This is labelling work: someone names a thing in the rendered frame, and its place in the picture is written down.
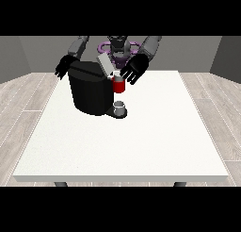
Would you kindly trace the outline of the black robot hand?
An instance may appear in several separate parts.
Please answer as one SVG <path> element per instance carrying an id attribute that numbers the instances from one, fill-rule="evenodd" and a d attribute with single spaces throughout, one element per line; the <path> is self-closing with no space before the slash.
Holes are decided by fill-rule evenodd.
<path id="1" fill-rule="evenodd" d="M 120 70 L 120 76 L 134 85 L 149 67 L 149 59 L 145 54 L 136 54 Z"/>
<path id="2" fill-rule="evenodd" d="M 62 79 L 64 77 L 64 75 L 68 72 L 68 70 L 70 69 L 71 64 L 75 61 L 77 61 L 76 57 L 73 57 L 73 56 L 70 56 L 70 55 L 64 56 L 60 60 L 58 65 L 56 66 L 55 75 L 57 77 L 59 77 L 60 79 Z"/>

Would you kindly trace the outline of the red pod holder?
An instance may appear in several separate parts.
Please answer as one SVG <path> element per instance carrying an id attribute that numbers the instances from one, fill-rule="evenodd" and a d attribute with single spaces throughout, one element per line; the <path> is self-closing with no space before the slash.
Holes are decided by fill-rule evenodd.
<path id="1" fill-rule="evenodd" d="M 115 93 L 122 93 L 125 91 L 125 80 L 121 78 L 117 78 L 114 76 L 112 78 L 112 83 L 113 83 L 113 92 Z"/>

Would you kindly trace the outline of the pale grey machine lid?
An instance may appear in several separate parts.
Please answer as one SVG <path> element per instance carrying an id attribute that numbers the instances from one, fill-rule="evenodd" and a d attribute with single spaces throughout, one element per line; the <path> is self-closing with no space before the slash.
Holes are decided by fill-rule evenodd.
<path id="1" fill-rule="evenodd" d="M 100 66 L 104 72 L 104 75 L 106 77 L 109 77 L 115 71 L 115 68 L 112 65 L 107 53 L 102 53 L 101 55 L 99 55 L 97 57 L 97 61 L 100 64 Z"/>

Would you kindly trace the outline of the black coffee machine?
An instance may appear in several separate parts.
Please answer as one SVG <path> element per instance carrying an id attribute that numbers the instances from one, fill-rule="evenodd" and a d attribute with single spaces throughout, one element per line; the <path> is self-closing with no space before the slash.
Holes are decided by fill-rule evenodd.
<path id="1" fill-rule="evenodd" d="M 113 82 L 108 79 L 98 62 L 74 61 L 68 70 L 74 105 L 80 111 L 95 116 L 109 115 L 116 119 L 127 116 L 114 110 Z"/>

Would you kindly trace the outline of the small grey cup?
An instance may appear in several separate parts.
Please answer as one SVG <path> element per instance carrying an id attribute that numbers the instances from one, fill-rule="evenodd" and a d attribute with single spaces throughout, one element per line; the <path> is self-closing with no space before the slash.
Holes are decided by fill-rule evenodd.
<path id="1" fill-rule="evenodd" d="M 113 107 L 114 107 L 114 114 L 117 115 L 117 116 L 121 116 L 124 114 L 125 112 L 125 105 L 122 101 L 116 101 L 114 104 L 113 104 Z"/>

